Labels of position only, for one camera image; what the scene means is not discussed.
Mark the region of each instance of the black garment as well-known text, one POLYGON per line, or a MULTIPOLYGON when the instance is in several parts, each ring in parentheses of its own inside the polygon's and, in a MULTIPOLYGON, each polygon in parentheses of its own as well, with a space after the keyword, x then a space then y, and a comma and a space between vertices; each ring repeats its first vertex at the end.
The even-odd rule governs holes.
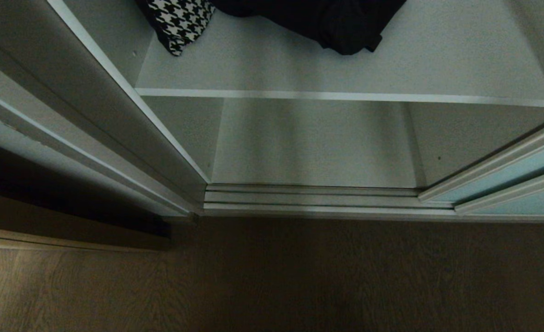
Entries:
POLYGON ((406 0, 210 0, 229 15, 261 15, 343 55, 374 51, 406 0))

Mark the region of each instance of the houndstooth fabric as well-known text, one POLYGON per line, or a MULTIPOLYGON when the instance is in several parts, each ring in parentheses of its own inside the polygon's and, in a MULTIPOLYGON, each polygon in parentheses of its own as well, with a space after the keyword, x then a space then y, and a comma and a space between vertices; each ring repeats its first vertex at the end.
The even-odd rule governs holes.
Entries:
POLYGON ((167 36, 167 42, 160 38, 162 43, 175 56, 202 35, 215 12, 208 0, 147 0, 147 5, 161 33, 167 36))

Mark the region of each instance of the white shelf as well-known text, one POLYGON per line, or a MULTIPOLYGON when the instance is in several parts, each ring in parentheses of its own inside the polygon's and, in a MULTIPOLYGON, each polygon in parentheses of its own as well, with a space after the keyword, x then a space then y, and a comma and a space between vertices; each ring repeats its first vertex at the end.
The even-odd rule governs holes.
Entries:
POLYGON ((153 38, 145 96, 435 101, 544 107, 544 71, 504 0, 409 0, 352 56, 262 17, 215 13, 181 57, 153 38))

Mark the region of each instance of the closet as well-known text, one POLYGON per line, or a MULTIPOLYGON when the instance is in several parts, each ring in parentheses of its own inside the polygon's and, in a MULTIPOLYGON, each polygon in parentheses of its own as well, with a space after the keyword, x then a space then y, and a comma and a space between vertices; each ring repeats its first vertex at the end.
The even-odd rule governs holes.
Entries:
POLYGON ((231 192, 417 197, 544 128, 529 0, 409 0, 376 52, 350 56, 217 11, 173 57, 133 0, 48 3, 209 185, 206 209, 261 203, 231 192))

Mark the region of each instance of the closet panel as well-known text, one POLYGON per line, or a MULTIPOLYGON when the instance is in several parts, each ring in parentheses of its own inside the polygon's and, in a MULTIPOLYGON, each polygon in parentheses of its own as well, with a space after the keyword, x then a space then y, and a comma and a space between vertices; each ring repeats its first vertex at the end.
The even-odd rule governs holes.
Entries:
POLYGON ((400 103, 227 99, 214 183, 421 187, 400 103))

